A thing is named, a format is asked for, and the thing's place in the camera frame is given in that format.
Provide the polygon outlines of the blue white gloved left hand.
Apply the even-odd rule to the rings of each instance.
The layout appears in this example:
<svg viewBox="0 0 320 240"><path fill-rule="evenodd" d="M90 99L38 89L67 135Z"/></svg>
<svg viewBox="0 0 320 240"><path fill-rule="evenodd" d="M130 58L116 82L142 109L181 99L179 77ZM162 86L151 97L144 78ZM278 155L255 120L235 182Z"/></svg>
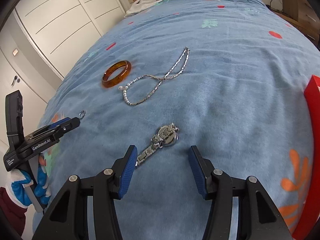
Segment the blue white gloved left hand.
<svg viewBox="0 0 320 240"><path fill-rule="evenodd" d="M40 203L47 205L51 197L51 191L48 184L48 176L45 168L46 161L41 154L39 156L39 167L37 171L37 185L34 189L34 195L40 198ZM25 188L33 185L34 182L30 175L19 169L13 169L7 173L5 189L14 204L26 209L31 205Z"/></svg>

